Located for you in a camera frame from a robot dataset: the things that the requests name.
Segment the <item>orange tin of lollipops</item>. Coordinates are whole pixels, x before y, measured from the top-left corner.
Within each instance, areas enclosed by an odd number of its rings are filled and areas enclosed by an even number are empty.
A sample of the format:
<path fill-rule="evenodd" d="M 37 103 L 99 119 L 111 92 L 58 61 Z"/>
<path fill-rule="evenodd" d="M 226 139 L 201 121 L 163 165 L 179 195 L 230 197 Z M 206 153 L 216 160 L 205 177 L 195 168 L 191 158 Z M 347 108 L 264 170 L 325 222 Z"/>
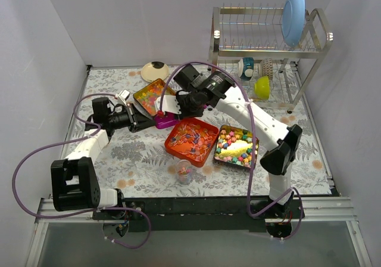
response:
<path fill-rule="evenodd" d="M 203 167 L 218 138 L 219 128 L 197 118 L 181 120 L 167 137 L 166 152 L 195 167 Z"/>

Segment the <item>dark tin translucent star candies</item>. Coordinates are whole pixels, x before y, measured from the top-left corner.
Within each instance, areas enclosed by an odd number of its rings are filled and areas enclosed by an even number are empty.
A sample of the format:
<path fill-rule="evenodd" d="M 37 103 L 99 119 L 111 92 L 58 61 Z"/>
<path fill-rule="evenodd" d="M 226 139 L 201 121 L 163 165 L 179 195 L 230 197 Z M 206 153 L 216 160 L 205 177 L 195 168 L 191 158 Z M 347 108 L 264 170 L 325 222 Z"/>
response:
<path fill-rule="evenodd" d="M 165 82 L 162 79 L 156 79 L 133 94 L 133 98 L 138 106 L 145 110 L 150 116 L 155 116 L 157 113 L 155 101 L 161 96 L 164 85 Z"/>

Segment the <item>dark tin pastel star candies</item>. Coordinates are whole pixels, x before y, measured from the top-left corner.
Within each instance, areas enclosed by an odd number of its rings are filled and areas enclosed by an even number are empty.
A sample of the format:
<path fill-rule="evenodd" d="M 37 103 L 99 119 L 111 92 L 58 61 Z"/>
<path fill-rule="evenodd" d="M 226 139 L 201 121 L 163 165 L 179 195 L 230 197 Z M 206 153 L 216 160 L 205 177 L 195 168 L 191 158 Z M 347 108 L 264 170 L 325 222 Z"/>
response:
<path fill-rule="evenodd" d="M 252 133 L 243 128 L 222 125 L 213 155 L 213 163 L 249 171 L 257 161 L 259 140 L 253 146 Z"/>

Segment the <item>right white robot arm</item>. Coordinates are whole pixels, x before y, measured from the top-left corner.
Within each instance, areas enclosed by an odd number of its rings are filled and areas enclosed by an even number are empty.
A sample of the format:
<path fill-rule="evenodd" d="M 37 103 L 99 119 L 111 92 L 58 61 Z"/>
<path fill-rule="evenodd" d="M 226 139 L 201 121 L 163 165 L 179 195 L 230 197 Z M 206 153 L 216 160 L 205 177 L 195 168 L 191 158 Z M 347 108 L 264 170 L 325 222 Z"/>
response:
<path fill-rule="evenodd" d="M 195 63 L 180 65 L 170 75 L 185 92 L 179 95 L 182 117 L 200 116 L 205 105 L 212 106 L 239 122 L 258 139 L 266 149 L 260 165 L 267 171 L 270 180 L 270 203 L 257 213 L 251 210 L 251 190 L 246 196 L 246 212 L 257 218 L 270 209 L 270 213 L 282 218 L 291 211 L 291 200 L 298 191 L 291 186 L 292 163 L 298 149 L 302 129 L 298 125 L 288 126 L 266 113 L 247 96 L 242 85 L 227 71 L 215 66 L 215 72 L 201 78 L 194 68 Z"/>

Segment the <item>purple plastic scoop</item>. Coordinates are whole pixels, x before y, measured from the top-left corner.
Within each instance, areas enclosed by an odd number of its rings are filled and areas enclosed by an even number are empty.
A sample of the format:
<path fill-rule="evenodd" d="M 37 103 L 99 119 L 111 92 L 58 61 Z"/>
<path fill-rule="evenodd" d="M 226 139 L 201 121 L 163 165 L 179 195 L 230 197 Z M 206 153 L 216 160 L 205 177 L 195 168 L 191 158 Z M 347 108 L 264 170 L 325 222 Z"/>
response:
<path fill-rule="evenodd" d="M 189 117 L 186 114 L 174 114 L 169 112 L 166 112 L 163 115 L 157 113 L 153 117 L 153 122 L 153 126 L 155 126 L 157 129 L 166 129 L 172 126 L 176 126 L 180 122 L 189 122 L 194 124 L 203 123 L 203 121 L 197 119 L 196 117 Z"/>

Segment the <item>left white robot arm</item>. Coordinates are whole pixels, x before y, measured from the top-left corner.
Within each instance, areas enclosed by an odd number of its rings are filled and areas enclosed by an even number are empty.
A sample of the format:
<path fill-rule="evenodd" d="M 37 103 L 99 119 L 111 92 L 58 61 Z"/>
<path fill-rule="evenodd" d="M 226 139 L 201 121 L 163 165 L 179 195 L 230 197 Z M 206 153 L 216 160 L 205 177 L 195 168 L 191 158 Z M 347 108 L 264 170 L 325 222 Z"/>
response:
<path fill-rule="evenodd" d="M 116 130 L 139 132 L 154 126 L 155 121 L 134 104 L 114 105 L 107 97 L 92 100 L 92 110 L 85 124 L 86 139 L 66 158 L 51 164 L 54 207 L 59 212 L 106 208 L 113 219 L 121 219 L 127 211 L 123 193 L 117 188 L 99 186 L 94 163 Z"/>

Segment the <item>clear glass jar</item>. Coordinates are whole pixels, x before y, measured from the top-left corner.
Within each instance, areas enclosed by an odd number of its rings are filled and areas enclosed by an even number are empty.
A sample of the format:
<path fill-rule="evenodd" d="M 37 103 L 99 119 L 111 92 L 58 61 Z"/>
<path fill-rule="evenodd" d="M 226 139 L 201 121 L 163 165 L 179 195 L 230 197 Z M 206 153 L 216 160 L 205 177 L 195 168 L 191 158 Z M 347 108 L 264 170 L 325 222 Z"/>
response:
<path fill-rule="evenodd" d="M 176 164 L 176 178 L 181 184 L 188 184 L 192 178 L 193 168 L 189 161 L 179 160 Z"/>

